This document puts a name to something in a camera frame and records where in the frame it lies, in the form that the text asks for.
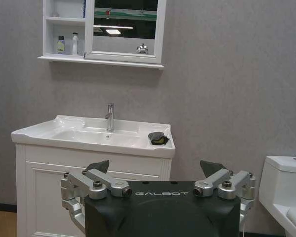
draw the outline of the bathroom sink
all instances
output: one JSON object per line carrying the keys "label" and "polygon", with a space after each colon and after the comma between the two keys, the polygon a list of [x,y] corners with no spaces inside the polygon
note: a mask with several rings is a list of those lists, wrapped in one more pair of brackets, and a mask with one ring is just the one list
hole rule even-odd
{"label": "bathroom sink", "polygon": [[[114,132],[107,132],[105,119],[58,115],[52,121],[13,132],[12,141],[162,158],[174,156],[170,125],[123,120],[115,120],[114,123]],[[152,145],[148,139],[151,132],[159,131],[169,138],[166,145]]]}

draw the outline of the faucet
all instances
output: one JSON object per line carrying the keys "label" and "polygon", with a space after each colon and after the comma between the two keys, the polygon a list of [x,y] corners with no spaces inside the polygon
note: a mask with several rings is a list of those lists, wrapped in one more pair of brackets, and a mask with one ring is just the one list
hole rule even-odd
{"label": "faucet", "polygon": [[108,121],[107,132],[114,132],[114,103],[108,104],[108,113],[105,115]]}

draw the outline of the soap bottle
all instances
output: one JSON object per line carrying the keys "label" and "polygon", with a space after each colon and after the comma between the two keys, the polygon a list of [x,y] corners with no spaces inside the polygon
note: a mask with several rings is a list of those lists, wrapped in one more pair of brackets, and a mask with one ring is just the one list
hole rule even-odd
{"label": "soap bottle", "polygon": [[57,53],[58,54],[64,54],[65,53],[65,37],[64,36],[58,36]]}
{"label": "soap bottle", "polygon": [[72,55],[78,55],[78,33],[73,32],[73,49]]}

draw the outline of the shelf edge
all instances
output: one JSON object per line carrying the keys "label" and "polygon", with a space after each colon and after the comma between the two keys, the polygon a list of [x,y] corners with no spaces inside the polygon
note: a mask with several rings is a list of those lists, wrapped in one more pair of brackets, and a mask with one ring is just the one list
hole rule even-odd
{"label": "shelf edge", "polygon": [[62,58],[53,56],[41,56],[38,59],[48,60],[52,62],[72,62],[72,63],[90,63],[90,64],[102,64],[102,65],[116,65],[116,66],[130,66],[130,67],[141,67],[141,68],[154,68],[163,70],[162,64],[149,64],[149,63],[132,63],[132,62],[118,62],[118,61],[104,61],[104,60],[90,60],[81,58]]}

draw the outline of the cabinet door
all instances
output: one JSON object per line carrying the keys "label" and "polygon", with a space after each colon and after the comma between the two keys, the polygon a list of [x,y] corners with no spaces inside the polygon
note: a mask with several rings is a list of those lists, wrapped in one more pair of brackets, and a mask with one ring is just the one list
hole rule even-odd
{"label": "cabinet door", "polygon": [[61,204],[60,179],[65,172],[81,172],[70,167],[26,162],[27,236],[83,237]]}

